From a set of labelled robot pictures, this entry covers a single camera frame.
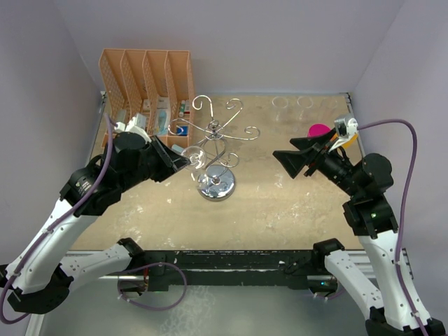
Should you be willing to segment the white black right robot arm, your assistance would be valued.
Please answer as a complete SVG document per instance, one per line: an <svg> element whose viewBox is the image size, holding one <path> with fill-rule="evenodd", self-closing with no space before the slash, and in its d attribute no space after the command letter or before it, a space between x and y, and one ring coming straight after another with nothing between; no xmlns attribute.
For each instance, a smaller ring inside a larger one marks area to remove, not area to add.
<svg viewBox="0 0 448 336"><path fill-rule="evenodd" d="M276 150L273 156L291 178L320 172L349 196L344 217L377 282L354 265L337 239L314 244L312 268L342 284L361 310L369 335L446 335L443 322L424 307L398 246L399 226L384 195L393 185L390 161L371 153L352 164L343 150L331 150L334 134L291 139L295 150Z"/></svg>

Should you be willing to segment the pink plastic wine glass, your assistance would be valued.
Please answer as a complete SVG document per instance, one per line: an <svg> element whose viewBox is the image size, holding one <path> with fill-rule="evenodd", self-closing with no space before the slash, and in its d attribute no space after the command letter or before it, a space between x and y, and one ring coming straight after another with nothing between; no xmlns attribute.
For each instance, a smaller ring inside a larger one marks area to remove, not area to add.
<svg viewBox="0 0 448 336"><path fill-rule="evenodd" d="M321 123L316 123L313 124L307 133L308 137L319 137L321 135L327 134L329 133L331 129L329 128L329 126L325 125L325 124L321 124Z"/></svg>

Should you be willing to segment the orange plastic wine glass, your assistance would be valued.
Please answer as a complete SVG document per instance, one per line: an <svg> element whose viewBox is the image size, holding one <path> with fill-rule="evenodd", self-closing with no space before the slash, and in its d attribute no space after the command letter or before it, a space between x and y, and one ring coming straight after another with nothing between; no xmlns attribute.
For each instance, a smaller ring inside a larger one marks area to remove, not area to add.
<svg viewBox="0 0 448 336"><path fill-rule="evenodd" d="M342 147L344 149L348 149L350 146L354 145L357 142L358 139L358 134L354 134L354 136L348 140L347 142L342 144Z"/></svg>

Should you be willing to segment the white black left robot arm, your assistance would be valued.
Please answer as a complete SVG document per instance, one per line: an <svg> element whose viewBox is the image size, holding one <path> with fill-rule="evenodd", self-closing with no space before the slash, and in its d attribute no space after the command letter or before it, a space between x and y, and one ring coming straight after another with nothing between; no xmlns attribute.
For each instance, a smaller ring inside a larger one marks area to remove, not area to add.
<svg viewBox="0 0 448 336"><path fill-rule="evenodd" d="M85 261L68 260L66 253L123 193L147 180L161 183L188 165L188 158L156 136L122 132L109 139L103 155L70 176L28 247L13 262L1 266L1 301L15 312L46 314L99 277L139 273L145 252L131 238L122 238Z"/></svg>

